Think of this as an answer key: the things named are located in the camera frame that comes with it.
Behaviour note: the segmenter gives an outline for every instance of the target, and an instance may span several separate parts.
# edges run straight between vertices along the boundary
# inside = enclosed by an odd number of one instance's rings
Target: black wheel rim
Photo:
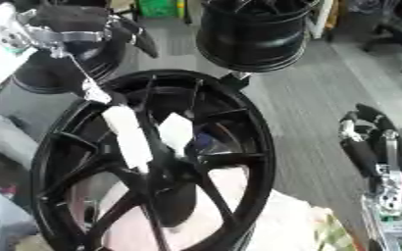
[[[189,71],[159,70],[136,73],[112,80],[105,86],[125,94],[132,105],[144,100],[148,100],[147,103],[155,103],[146,107],[153,112],[152,118],[157,122],[163,119],[163,114],[177,112],[194,121],[195,131],[198,128],[200,133],[209,131],[211,134],[218,134],[214,128],[221,125],[241,140],[239,142],[244,142],[241,145],[241,153],[225,153],[221,156],[200,156],[196,147],[188,147],[193,148],[193,151],[188,150],[187,156],[192,156],[192,153],[198,156],[187,157],[186,163],[193,164],[190,161],[192,159],[196,165],[184,166],[182,173],[189,178],[177,175],[174,178],[178,182],[195,182],[204,189],[224,220],[222,226],[212,235],[184,250],[235,250],[236,243],[245,242],[242,239],[250,235],[248,232],[264,208],[276,172],[275,149],[269,129],[248,98],[219,85],[219,81],[214,77]],[[133,183],[138,182],[135,172],[124,173],[126,168],[117,154],[118,149],[103,147],[114,146],[106,141],[114,138],[111,138],[111,133],[105,125],[99,135],[87,135],[84,129],[88,123],[99,118],[105,108],[90,102],[75,103],[54,123],[41,142],[31,173],[32,208],[40,229],[55,250],[110,250],[101,246],[102,234],[122,214],[133,206],[138,206],[138,203],[143,203],[143,208],[149,213],[151,225],[156,226],[153,231],[159,250],[170,250],[166,244],[167,240],[163,238],[160,221],[154,219],[154,203],[149,203],[153,198],[143,196],[144,194],[140,196],[136,188],[132,189],[134,192],[127,192],[109,214],[100,218],[95,224],[97,227],[85,232],[73,220],[67,205],[66,192],[80,180],[101,172],[109,172],[132,187],[135,187]],[[75,154],[71,147],[79,149],[80,153]],[[79,161],[84,161],[85,164],[78,167]],[[209,177],[200,174],[242,164],[248,167],[248,183],[242,200],[234,212],[231,212]],[[153,191],[156,196],[159,189]]]

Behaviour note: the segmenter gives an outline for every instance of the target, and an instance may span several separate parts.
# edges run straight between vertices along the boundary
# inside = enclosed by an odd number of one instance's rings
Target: white cloth
[[[36,141],[0,115],[0,153],[29,170],[37,146]]]

